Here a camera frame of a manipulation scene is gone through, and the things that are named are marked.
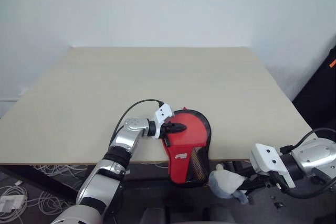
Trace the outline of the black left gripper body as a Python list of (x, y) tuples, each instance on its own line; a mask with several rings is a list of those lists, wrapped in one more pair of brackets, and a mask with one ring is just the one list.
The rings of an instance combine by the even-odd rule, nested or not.
[(165, 136), (166, 134), (171, 134), (173, 131), (172, 123), (164, 123), (161, 125), (161, 136)]

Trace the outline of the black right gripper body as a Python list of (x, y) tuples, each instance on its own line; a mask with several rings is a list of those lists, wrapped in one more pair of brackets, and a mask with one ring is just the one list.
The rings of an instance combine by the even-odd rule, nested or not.
[(276, 186), (277, 183), (278, 179), (274, 172), (268, 172), (266, 175), (255, 174), (248, 178), (247, 190), (270, 188)]

